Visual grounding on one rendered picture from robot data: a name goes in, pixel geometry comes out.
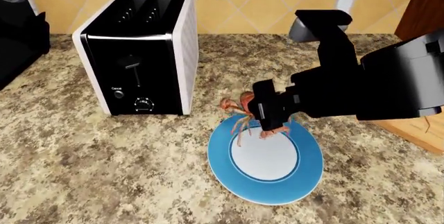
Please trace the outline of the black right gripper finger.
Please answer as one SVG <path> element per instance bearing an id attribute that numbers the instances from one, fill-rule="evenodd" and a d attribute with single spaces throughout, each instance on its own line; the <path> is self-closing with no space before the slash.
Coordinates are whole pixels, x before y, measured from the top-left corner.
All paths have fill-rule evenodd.
<path id="1" fill-rule="evenodd" d="M 272 131 L 281 128 L 289 118 L 285 101 L 268 101 L 256 103 L 255 118 L 262 130 Z"/>
<path id="2" fill-rule="evenodd" d="M 273 80 L 261 80 L 253 84 L 254 100 L 257 105 L 274 105 L 277 94 Z"/>

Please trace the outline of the orange crab toy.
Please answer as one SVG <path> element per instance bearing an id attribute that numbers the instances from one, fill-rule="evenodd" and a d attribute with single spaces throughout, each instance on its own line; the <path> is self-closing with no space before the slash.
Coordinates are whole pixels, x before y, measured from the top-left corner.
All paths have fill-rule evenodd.
<path id="1" fill-rule="evenodd" d="M 248 104 L 253 101 L 253 99 L 253 92 L 243 92 L 239 98 L 240 104 L 233 101 L 231 98 L 222 98 L 220 101 L 221 109 L 225 110 L 228 113 L 239 113 L 243 115 L 243 117 L 235 122 L 231 130 L 231 134 L 234 134 L 235 130 L 239 130 L 237 134 L 237 146 L 239 147 L 241 147 L 242 133 L 247 130 L 248 134 L 251 135 L 250 122 L 255 119 L 255 116 L 249 110 Z M 281 127 L 275 128 L 273 130 L 262 130 L 259 134 L 259 138 L 266 139 L 281 132 L 284 132 L 285 134 L 290 134 L 291 128 L 283 124 Z"/>

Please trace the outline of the blue plate with white centre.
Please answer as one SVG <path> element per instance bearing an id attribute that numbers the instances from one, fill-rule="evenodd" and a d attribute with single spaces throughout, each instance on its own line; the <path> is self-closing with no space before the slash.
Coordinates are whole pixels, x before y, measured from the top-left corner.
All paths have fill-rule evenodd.
<path id="1" fill-rule="evenodd" d="M 260 205 L 286 205 L 308 196 L 321 181 L 323 154 L 315 138 L 296 121 L 289 132 L 262 139 L 258 121 L 249 128 L 224 119 L 211 134 L 207 159 L 215 178 L 231 193 Z"/>

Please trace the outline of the wooden cutting board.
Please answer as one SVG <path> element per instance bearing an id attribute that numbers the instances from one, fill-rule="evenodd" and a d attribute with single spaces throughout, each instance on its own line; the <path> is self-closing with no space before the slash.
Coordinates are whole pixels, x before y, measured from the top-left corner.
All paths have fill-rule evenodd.
<path id="1" fill-rule="evenodd" d="M 424 148 L 444 154 L 444 113 L 415 119 L 373 121 L 374 124 Z"/>

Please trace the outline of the brown wooden cabinet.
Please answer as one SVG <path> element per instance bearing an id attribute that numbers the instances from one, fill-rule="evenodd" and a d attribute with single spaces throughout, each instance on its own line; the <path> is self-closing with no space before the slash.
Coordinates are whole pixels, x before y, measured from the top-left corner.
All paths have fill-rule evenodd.
<path id="1" fill-rule="evenodd" d="M 395 35 L 401 40 L 444 29 L 444 0 L 410 0 Z"/>

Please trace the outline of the black and white toaster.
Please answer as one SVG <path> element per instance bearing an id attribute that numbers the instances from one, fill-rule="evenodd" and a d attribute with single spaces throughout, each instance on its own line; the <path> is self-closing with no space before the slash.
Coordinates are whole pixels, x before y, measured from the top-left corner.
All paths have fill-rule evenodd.
<path id="1" fill-rule="evenodd" d="M 191 112 L 199 58 L 195 0 L 109 0 L 72 40 L 104 113 Z"/>

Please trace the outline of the black coffee machine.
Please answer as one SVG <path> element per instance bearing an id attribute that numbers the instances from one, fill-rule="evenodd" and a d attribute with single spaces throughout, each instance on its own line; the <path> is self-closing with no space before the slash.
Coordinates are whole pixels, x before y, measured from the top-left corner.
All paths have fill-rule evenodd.
<path id="1" fill-rule="evenodd" d="M 50 49 L 46 13 L 29 0 L 0 0 L 0 90 Z"/>

